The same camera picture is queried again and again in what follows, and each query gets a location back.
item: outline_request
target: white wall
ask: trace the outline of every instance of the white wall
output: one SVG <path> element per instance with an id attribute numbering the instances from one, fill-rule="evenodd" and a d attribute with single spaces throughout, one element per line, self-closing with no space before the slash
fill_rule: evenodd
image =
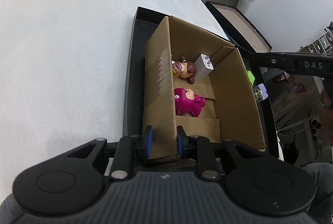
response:
<path id="1" fill-rule="evenodd" d="M 333 20 L 333 0 L 254 0 L 238 8 L 272 45 L 273 52 L 296 52 L 321 35 Z"/>

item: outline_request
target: brown bear figurine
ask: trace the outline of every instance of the brown bear figurine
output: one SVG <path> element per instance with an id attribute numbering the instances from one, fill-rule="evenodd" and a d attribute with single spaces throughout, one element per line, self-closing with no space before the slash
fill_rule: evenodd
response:
<path id="1" fill-rule="evenodd" d="M 184 66 L 184 71 L 182 71 L 180 73 L 180 77 L 181 78 L 187 78 L 188 79 L 188 83 L 189 84 L 193 84 L 194 83 L 194 77 L 193 77 L 193 75 L 196 73 L 196 67 L 195 67 L 194 63 L 185 60 L 184 56 L 181 56 L 180 62 Z"/>

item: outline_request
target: white tablecloth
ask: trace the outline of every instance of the white tablecloth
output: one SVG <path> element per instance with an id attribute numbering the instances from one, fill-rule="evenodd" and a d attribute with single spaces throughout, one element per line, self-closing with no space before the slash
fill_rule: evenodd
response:
<path id="1" fill-rule="evenodd" d="M 0 202 L 22 170 L 120 139 L 138 6 L 225 37 L 200 0 L 0 0 Z"/>

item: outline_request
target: green toy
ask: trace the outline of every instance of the green toy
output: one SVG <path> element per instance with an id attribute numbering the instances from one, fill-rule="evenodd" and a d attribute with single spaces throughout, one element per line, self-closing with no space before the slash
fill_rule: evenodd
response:
<path id="1" fill-rule="evenodd" d="M 253 84 L 254 84 L 254 81 L 255 81 L 255 77 L 251 73 L 251 71 L 247 71 L 247 75 L 249 76 L 249 80 L 250 80 L 251 86 L 253 87 Z"/>

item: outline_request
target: metal bolt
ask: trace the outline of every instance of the metal bolt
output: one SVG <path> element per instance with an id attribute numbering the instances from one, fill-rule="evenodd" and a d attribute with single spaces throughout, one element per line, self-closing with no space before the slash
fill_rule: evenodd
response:
<path id="1" fill-rule="evenodd" d="M 111 173 L 111 177 L 115 179 L 124 179 L 127 175 L 128 173 L 124 170 L 115 170 Z"/>
<path id="2" fill-rule="evenodd" d="M 205 170 L 202 175 L 206 179 L 215 179 L 217 176 L 219 176 L 219 173 L 215 170 Z"/>

